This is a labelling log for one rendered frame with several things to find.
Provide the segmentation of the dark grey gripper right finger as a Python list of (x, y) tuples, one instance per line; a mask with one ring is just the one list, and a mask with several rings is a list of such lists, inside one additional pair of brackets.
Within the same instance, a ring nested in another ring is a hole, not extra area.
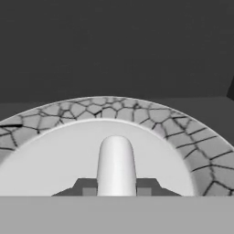
[(155, 178), (138, 178), (136, 181), (137, 196), (172, 197), (177, 193), (160, 186)]

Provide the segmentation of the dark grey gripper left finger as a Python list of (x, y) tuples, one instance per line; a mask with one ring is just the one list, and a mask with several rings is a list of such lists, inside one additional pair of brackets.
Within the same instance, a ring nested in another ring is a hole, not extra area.
[(72, 187), (54, 194), (54, 197), (95, 197), (97, 195), (96, 178), (78, 178)]

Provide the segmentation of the white plate with crackled rim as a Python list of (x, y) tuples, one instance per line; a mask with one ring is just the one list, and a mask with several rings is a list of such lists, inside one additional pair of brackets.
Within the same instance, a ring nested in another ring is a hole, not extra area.
[(133, 147), (136, 181), (155, 178), (184, 197), (234, 196), (234, 146), (204, 123), (162, 104), (77, 98), (0, 121), (0, 197), (54, 196), (96, 178), (102, 141)]

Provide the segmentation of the dark grey microwave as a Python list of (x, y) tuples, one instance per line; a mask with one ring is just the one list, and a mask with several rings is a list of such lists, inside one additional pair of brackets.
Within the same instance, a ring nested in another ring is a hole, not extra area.
[(234, 144), (234, 0), (0, 0), (0, 120), (101, 95), (162, 103)]

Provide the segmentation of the white marshmallow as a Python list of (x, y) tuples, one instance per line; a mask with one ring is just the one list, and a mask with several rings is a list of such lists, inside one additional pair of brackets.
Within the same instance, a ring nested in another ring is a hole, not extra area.
[(97, 170), (99, 197), (135, 197), (136, 170), (131, 142), (118, 135), (105, 138)]

